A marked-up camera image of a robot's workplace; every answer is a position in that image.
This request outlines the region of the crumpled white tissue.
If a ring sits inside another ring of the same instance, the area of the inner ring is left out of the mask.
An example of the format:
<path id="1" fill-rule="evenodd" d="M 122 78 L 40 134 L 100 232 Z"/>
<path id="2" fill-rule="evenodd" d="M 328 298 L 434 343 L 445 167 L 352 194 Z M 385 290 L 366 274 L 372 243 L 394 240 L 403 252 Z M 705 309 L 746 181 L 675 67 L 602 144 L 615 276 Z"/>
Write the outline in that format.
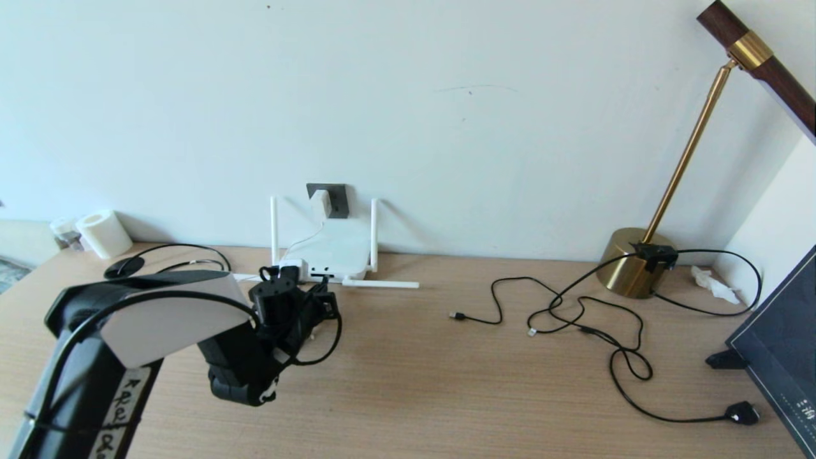
<path id="1" fill-rule="evenodd" d="M 739 305 L 741 303 L 735 290 L 723 284 L 720 280 L 715 279 L 711 270 L 705 270 L 705 268 L 691 265 L 690 274 L 697 286 L 710 291 L 715 298 L 726 300 L 733 305 Z"/>

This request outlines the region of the white router with antennas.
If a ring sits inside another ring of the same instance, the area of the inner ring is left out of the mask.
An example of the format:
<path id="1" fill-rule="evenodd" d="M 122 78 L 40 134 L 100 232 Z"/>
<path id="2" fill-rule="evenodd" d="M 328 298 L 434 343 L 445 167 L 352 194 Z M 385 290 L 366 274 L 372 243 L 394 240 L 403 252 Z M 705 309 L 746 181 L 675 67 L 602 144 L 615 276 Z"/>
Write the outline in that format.
<path id="1" fill-rule="evenodd" d="M 359 288 L 417 289 L 419 282 L 368 280 L 368 273 L 379 268 L 379 207 L 380 200 L 370 201 L 369 229 L 345 220 L 328 220 L 323 231 L 310 241 L 295 247 L 288 258 L 308 261 L 308 276 L 297 278 L 302 284 L 321 282 Z M 271 227 L 271 262 L 278 270 L 278 261 L 284 250 L 279 241 L 281 219 L 278 215 L 278 199 L 269 200 Z"/>

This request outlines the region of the brass desk lamp wooden head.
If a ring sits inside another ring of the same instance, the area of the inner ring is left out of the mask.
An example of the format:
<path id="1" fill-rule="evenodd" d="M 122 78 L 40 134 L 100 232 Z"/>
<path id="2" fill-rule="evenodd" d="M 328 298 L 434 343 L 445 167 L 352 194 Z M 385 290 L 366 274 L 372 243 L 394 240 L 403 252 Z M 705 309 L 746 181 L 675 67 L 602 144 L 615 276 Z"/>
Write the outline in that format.
<path id="1" fill-rule="evenodd" d="M 670 241 L 658 234 L 657 229 L 733 69 L 742 70 L 764 85 L 770 94 L 777 98 L 778 104 L 787 110 L 790 119 L 798 125 L 805 137 L 816 145 L 816 99 L 779 60 L 764 39 L 731 11 L 723 0 L 713 0 L 697 16 L 697 22 L 720 43 L 727 55 L 727 61 L 718 69 L 713 79 L 696 124 L 650 223 L 644 229 L 620 228 L 610 236 L 595 273 L 606 289 L 621 296 L 629 298 L 656 296 L 657 287 L 664 279 L 664 274 L 670 271 L 645 272 L 643 270 L 645 262 L 635 257 L 632 244 L 673 246 Z"/>

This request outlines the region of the black box on lamp base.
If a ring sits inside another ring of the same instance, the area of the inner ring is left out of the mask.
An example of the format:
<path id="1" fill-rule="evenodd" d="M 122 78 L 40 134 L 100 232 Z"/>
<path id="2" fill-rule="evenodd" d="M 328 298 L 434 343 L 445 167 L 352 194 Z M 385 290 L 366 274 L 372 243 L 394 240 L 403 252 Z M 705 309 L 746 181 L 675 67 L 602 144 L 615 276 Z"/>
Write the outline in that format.
<path id="1" fill-rule="evenodd" d="M 680 255 L 679 250 L 671 245 L 636 243 L 632 244 L 632 247 L 635 250 L 635 257 L 645 262 L 643 270 L 649 273 L 656 270 L 673 270 Z"/>

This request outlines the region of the white power adapter with cord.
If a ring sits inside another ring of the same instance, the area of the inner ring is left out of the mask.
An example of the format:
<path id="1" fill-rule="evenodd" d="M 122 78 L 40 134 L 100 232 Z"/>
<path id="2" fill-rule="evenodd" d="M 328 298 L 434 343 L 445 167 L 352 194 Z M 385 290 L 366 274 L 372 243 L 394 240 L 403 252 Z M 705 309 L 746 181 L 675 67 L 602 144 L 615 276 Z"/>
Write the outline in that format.
<path id="1" fill-rule="evenodd" d="M 319 226 L 315 232 L 308 237 L 298 239 L 294 243 L 290 244 L 280 256 L 281 261 L 288 258 L 289 253 L 295 249 L 295 247 L 298 247 L 301 244 L 317 237 L 318 234 L 323 231 L 324 227 L 326 226 L 326 222 L 329 220 L 330 213 L 332 212 L 332 203 L 330 203 L 330 193 L 326 191 L 326 189 L 318 189 L 318 191 L 315 191 L 311 198 L 309 198 L 309 203 L 312 214 L 314 214 L 314 217 L 317 218 L 317 223 Z"/>

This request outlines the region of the dark framed board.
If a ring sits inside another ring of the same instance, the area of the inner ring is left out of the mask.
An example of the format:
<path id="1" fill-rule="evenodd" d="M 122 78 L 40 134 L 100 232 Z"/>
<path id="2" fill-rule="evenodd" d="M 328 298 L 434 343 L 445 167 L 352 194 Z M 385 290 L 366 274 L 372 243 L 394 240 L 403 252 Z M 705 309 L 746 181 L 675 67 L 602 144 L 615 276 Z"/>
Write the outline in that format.
<path id="1" fill-rule="evenodd" d="M 816 245 L 726 340 L 805 454 L 816 459 Z"/>

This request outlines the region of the white toilet paper roll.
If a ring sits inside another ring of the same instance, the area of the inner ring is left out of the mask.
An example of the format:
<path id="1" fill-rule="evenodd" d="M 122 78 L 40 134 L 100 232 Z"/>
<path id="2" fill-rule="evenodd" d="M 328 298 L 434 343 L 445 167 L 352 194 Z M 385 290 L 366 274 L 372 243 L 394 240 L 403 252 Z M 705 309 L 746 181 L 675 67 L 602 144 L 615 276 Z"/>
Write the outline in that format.
<path id="1" fill-rule="evenodd" d="M 75 226 L 85 244 L 101 259 L 113 259 L 128 252 L 133 240 L 113 210 L 94 212 L 79 218 Z"/>

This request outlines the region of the grey wall socket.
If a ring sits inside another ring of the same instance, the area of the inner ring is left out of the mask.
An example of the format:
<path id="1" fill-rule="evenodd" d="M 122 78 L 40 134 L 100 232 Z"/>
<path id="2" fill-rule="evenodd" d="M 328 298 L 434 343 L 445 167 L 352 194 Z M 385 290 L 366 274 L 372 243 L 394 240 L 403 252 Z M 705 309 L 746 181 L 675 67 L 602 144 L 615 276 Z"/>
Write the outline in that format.
<path id="1" fill-rule="evenodd" d="M 347 197 L 347 187 L 344 184 L 326 184 L 326 183 L 306 183 L 309 198 L 318 189 L 326 189 L 330 193 L 330 203 L 332 205 L 332 212 L 330 213 L 330 220 L 344 220 L 349 218 L 349 198 Z"/>

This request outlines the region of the black board stand foot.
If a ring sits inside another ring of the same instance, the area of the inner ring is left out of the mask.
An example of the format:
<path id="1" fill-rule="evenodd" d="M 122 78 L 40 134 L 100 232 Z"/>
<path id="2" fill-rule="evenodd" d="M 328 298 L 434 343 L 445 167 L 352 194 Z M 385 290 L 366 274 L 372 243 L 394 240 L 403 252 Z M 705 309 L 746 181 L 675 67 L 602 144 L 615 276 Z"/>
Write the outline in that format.
<path id="1" fill-rule="evenodd" d="M 744 370 L 749 368 L 751 364 L 736 349 L 727 349 L 726 351 L 711 354 L 705 358 L 704 362 L 715 370 Z"/>

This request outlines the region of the small clear jar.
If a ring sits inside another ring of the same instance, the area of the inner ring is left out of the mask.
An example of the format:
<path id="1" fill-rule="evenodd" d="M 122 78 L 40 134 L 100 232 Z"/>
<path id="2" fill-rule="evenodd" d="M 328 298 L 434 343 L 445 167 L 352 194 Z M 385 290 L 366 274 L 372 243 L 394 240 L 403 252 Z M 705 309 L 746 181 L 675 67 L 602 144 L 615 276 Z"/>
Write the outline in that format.
<path id="1" fill-rule="evenodd" d="M 83 252 L 82 235 L 76 226 L 77 218 L 65 217 L 50 221 L 49 228 L 61 247 L 69 247 L 75 252 Z"/>

